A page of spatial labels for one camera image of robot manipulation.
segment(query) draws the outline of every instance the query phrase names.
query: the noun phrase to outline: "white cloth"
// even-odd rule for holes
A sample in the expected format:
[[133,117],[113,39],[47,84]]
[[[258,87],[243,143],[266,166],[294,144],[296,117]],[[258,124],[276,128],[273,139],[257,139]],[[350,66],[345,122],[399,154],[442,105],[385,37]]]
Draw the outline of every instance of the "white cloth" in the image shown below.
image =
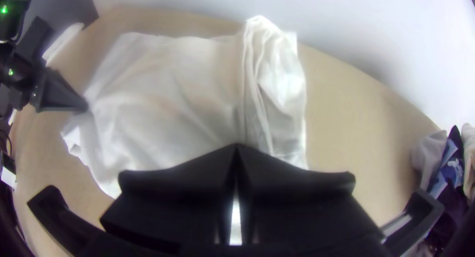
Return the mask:
[[426,136],[411,150],[411,166],[421,172],[420,188],[427,191],[431,178],[439,171],[447,144],[447,131]]
[[472,204],[475,198],[475,128],[466,123],[462,126],[462,141],[464,142],[464,193]]
[[170,168],[232,143],[307,168],[296,35],[261,16],[214,39],[124,34],[84,95],[90,111],[62,135],[114,198],[123,170]]

